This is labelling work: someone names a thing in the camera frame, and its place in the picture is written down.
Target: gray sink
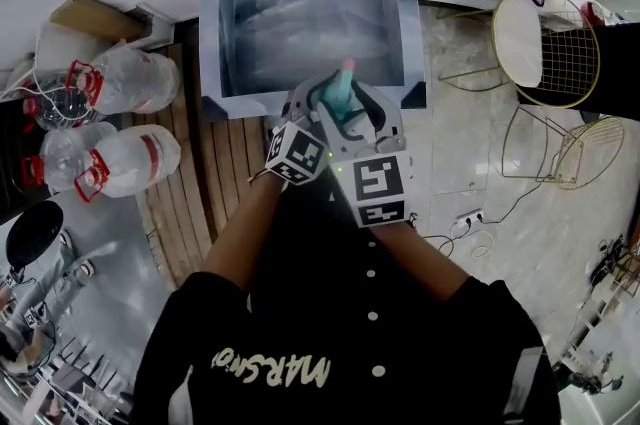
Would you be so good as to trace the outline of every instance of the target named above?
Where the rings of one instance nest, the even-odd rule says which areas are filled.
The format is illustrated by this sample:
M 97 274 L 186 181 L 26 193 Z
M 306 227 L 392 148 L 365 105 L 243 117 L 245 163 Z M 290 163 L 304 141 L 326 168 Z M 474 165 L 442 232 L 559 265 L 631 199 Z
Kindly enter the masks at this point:
M 288 91 L 356 60 L 355 78 L 403 86 L 398 0 L 220 0 L 223 97 Z

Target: gold wire chair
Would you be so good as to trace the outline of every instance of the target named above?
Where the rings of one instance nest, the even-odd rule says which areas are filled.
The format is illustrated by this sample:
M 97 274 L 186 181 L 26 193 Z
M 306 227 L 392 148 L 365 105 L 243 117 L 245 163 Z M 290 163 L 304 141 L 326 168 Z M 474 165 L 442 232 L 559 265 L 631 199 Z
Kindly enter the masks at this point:
M 484 9 L 466 13 L 444 16 L 446 18 L 471 17 L 492 13 L 491 45 L 497 64 L 488 68 L 476 69 L 454 75 L 440 77 L 440 80 L 459 87 L 450 82 L 482 72 L 499 71 L 506 75 L 517 91 L 537 105 L 557 108 L 573 107 L 593 91 L 600 74 L 600 49 L 593 28 L 578 6 L 571 0 L 560 0 L 568 11 L 545 10 L 531 2 L 540 21 L 540 39 L 542 44 L 542 78 L 537 87 L 522 87 L 505 70 L 496 49 L 496 18 L 500 7 L 507 0 L 501 0 L 495 9 Z M 486 90 L 500 87 L 501 84 Z
M 560 151 L 556 154 L 558 161 L 555 166 L 552 161 L 548 175 L 542 176 L 540 171 L 536 175 L 505 174 L 507 141 L 519 111 L 529 114 L 562 137 Z M 589 185 L 604 173 L 620 153 L 623 142 L 624 124 L 620 118 L 604 117 L 593 123 L 566 130 L 549 118 L 540 119 L 528 110 L 518 107 L 511 116 L 504 136 L 500 171 L 505 178 L 534 179 L 541 183 L 555 182 L 561 189 L 575 190 Z

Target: bottle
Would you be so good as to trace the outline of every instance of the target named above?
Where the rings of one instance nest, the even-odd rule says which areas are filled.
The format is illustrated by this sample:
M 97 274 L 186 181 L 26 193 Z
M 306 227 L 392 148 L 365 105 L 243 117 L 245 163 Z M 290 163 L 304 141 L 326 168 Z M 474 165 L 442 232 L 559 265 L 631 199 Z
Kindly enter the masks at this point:
M 65 87 L 66 81 L 66 74 L 39 79 L 38 85 L 45 95 L 25 98 L 22 102 L 24 114 L 33 116 L 44 130 L 70 128 L 104 119 L 98 111 L 89 108 L 87 95 L 74 87 L 73 82 Z
M 85 170 L 74 185 L 88 203 L 98 193 L 124 197 L 155 185 L 177 169 L 180 145 L 162 126 L 134 126 L 102 139 L 83 156 Z
M 47 132 L 40 155 L 22 160 L 25 185 L 46 183 L 52 193 L 72 189 L 75 179 L 85 170 L 85 151 L 117 131 L 111 123 L 100 122 Z
M 178 94 L 175 63 L 157 53 L 120 45 L 99 55 L 78 75 L 78 89 L 101 114 L 149 114 L 165 108 Z

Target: red label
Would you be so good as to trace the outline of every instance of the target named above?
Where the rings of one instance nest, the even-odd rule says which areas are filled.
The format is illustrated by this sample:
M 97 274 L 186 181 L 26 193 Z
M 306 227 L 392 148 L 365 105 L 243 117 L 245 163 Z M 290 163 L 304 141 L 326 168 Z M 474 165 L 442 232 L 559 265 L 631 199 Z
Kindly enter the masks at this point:
M 149 151 L 149 158 L 151 159 L 151 174 L 149 175 L 149 181 L 153 181 L 158 175 L 158 168 L 160 166 L 158 148 L 156 148 L 156 144 L 153 142 L 151 136 L 141 135 L 140 138 Z

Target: white cube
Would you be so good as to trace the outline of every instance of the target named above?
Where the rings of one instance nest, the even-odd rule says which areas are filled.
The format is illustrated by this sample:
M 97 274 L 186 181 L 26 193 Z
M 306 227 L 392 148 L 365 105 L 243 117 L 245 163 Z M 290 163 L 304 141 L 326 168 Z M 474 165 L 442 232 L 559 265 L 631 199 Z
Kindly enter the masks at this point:
M 411 158 L 407 151 L 333 162 L 331 171 L 359 227 L 409 220 L 406 190 Z
M 294 185 L 315 180 L 327 166 L 327 147 L 292 122 L 274 135 L 265 167 Z

